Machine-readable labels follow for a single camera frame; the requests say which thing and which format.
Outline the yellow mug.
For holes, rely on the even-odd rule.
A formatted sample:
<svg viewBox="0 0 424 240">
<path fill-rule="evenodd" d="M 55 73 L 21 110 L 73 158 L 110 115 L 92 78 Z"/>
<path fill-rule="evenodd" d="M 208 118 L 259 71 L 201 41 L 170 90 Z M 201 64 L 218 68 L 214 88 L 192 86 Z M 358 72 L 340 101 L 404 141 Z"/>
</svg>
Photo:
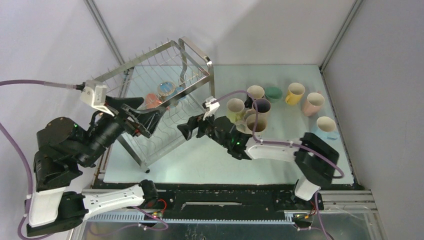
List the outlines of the yellow mug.
<svg viewBox="0 0 424 240">
<path fill-rule="evenodd" d="M 287 91 L 287 95 L 285 98 L 285 103 L 290 105 L 290 106 L 294 106 L 296 104 L 298 104 L 304 93 L 305 93 L 305 87 L 298 82 L 293 82 L 288 86 L 288 91 Z"/>
</svg>

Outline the yellow-green mug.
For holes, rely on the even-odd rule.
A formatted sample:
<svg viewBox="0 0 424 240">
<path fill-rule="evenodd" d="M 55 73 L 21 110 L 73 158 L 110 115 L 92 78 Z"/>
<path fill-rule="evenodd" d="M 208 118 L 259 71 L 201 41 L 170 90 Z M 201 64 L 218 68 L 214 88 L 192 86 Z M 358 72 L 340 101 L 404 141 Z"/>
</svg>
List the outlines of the yellow-green mug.
<svg viewBox="0 0 424 240">
<path fill-rule="evenodd" d="M 230 99 L 226 104 L 226 108 L 226 117 L 233 124 L 238 121 L 241 121 L 246 114 L 245 103 L 239 98 Z"/>
</svg>

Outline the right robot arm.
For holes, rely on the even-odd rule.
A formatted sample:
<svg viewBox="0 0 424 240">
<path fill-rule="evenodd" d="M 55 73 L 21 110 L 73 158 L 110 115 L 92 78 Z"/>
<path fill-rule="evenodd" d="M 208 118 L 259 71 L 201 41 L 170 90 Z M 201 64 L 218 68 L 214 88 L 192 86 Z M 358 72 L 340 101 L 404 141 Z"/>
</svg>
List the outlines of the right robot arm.
<svg viewBox="0 0 424 240">
<path fill-rule="evenodd" d="M 270 159 L 295 163 L 302 177 L 296 182 L 290 201 L 297 209 L 304 209 L 318 190 L 337 179 L 335 171 L 339 170 L 339 153 L 312 132 L 306 132 L 296 141 L 267 140 L 238 131 L 225 116 L 215 118 L 203 114 L 190 117 L 186 123 L 177 125 L 177 129 L 187 141 L 192 137 L 210 138 L 238 160 Z"/>
</svg>

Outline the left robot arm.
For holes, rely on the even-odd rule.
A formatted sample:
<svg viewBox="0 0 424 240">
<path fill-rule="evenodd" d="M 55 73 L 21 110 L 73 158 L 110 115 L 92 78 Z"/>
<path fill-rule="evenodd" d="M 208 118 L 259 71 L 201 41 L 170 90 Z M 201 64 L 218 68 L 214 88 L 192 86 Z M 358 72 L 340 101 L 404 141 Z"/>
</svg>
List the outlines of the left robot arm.
<svg viewBox="0 0 424 240">
<path fill-rule="evenodd" d="M 151 209 L 158 192 L 151 180 L 114 192 L 84 195 L 67 191 L 81 168 L 93 168 L 96 161 L 122 135 L 150 138 L 166 112 L 164 107 L 141 109 L 142 97 L 107 96 L 105 111 L 96 110 L 88 129 L 62 116 L 37 132 L 38 151 L 34 155 L 35 188 L 25 201 L 26 234 L 43 237 L 71 230 L 98 214 L 139 207 Z"/>
</svg>

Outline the large pink mug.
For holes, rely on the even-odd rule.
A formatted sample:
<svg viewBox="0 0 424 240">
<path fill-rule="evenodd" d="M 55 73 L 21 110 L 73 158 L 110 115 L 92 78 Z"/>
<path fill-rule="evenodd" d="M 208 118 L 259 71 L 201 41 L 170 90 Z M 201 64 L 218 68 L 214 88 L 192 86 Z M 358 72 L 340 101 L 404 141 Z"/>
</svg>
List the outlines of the large pink mug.
<svg viewBox="0 0 424 240">
<path fill-rule="evenodd" d="M 258 112 L 259 115 L 268 117 L 271 111 L 271 103 L 265 98 L 258 98 L 252 104 L 252 109 Z"/>
</svg>

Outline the mint green mug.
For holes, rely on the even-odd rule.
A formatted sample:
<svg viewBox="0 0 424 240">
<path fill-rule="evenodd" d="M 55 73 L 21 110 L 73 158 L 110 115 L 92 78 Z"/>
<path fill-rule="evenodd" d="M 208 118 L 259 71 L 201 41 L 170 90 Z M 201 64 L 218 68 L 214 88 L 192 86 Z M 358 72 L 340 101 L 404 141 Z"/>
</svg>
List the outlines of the mint green mug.
<svg viewBox="0 0 424 240">
<path fill-rule="evenodd" d="M 283 92 L 278 87 L 269 86 L 264 89 L 264 96 L 270 103 L 277 103 L 282 99 Z"/>
</svg>

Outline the light blue mug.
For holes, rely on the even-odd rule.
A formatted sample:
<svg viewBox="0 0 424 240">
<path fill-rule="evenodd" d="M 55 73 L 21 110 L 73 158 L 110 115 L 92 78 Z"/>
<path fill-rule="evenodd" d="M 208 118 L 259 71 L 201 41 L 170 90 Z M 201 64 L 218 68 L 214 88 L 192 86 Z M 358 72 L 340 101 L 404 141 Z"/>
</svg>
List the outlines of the light blue mug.
<svg viewBox="0 0 424 240">
<path fill-rule="evenodd" d="M 328 116 L 318 117 L 311 132 L 324 141 L 335 141 L 340 136 L 337 132 L 336 122 Z"/>
</svg>

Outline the pink faceted mug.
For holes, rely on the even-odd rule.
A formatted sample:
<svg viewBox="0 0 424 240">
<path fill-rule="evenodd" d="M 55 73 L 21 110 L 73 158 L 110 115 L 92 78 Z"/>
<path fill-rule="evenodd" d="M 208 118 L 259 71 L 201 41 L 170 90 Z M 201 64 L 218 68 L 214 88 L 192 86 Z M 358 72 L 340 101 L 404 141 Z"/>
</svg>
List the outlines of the pink faceted mug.
<svg viewBox="0 0 424 240">
<path fill-rule="evenodd" d="M 325 104 L 325 97 L 320 92 L 311 92 L 304 100 L 301 110 L 304 116 L 317 114 Z"/>
</svg>

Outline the orange-red cup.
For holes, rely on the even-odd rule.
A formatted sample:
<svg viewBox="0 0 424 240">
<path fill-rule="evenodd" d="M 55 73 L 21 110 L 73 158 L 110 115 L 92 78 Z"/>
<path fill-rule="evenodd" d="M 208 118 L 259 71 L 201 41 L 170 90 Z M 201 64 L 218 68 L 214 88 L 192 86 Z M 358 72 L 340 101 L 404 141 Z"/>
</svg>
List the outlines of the orange-red cup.
<svg viewBox="0 0 424 240">
<path fill-rule="evenodd" d="M 153 109 L 160 106 L 163 102 L 154 93 L 148 93 L 145 96 L 145 109 Z"/>
</svg>

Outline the black mug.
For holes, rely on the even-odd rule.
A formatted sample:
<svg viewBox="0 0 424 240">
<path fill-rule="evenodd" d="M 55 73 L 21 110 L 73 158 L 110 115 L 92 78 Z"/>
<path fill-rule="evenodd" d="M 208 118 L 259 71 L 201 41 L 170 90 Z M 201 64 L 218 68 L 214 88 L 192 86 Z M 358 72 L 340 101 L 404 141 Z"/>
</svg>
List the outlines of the black mug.
<svg viewBox="0 0 424 240">
<path fill-rule="evenodd" d="M 263 98 L 265 95 L 265 90 L 259 85 L 252 85 L 247 89 L 248 94 L 246 95 L 246 100 L 244 102 L 245 108 L 252 108 L 253 101 L 256 99 Z"/>
</svg>

